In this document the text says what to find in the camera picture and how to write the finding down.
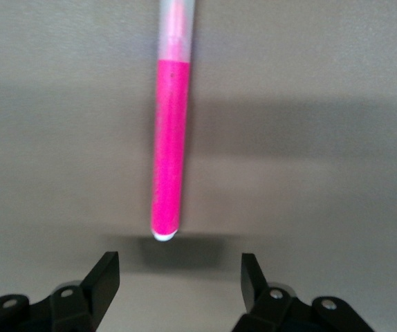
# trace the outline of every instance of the pen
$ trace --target pen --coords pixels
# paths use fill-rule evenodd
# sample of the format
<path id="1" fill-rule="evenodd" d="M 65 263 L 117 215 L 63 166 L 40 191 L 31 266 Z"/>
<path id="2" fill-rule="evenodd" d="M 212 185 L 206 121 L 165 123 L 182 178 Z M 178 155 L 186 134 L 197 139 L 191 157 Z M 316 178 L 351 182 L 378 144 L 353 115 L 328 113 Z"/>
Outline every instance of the pen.
<path id="1" fill-rule="evenodd" d="M 160 0 L 151 231 L 179 227 L 194 0 Z"/>

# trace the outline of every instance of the pen cap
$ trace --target pen cap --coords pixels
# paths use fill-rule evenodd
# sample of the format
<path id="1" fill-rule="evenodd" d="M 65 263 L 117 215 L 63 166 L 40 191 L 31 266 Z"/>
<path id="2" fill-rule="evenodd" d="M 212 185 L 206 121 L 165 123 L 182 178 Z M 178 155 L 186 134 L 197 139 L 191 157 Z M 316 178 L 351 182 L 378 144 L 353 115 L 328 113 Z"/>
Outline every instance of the pen cap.
<path id="1" fill-rule="evenodd" d="M 160 0 L 158 58 L 190 62 L 194 0 Z"/>

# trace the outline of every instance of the pink marker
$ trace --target pink marker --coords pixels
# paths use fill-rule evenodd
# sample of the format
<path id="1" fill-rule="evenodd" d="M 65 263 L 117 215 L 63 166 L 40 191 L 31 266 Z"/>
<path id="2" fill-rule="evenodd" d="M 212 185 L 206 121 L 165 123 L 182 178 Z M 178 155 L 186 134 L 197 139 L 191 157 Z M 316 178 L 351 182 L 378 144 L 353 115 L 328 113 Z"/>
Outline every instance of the pink marker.
<path id="1" fill-rule="evenodd" d="M 193 18 L 194 0 L 160 1 L 151 211 L 159 241 L 172 239 L 179 225 Z"/>

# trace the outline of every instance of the gray surface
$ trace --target gray surface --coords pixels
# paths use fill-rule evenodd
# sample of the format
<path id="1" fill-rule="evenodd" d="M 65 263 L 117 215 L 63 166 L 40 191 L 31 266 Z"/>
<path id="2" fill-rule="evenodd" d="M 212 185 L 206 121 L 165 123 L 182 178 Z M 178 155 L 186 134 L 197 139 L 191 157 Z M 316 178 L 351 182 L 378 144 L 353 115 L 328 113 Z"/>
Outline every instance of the gray surface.
<path id="1" fill-rule="evenodd" d="M 397 1 L 199 1 L 182 235 L 149 237 L 157 1 L 0 0 L 0 295 L 119 250 L 101 331 L 230 331 L 239 258 L 397 331 Z"/>

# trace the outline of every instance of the white pen tip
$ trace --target white pen tip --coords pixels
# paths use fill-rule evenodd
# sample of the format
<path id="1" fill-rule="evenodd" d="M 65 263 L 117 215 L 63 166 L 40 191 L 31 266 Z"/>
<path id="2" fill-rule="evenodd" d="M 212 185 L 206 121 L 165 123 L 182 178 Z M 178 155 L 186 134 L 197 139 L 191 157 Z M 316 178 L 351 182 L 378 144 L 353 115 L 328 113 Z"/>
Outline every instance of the white pen tip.
<path id="1" fill-rule="evenodd" d="M 154 235 L 154 238 L 155 238 L 157 241 L 160 241 L 160 242 L 169 241 L 170 239 L 172 239 L 172 238 L 174 237 L 174 235 L 175 235 L 176 233 L 177 233 L 177 231 L 175 231 L 175 232 L 173 232 L 173 233 L 171 233 L 171 234 L 158 234 L 158 233 L 152 231 L 152 234 Z"/>

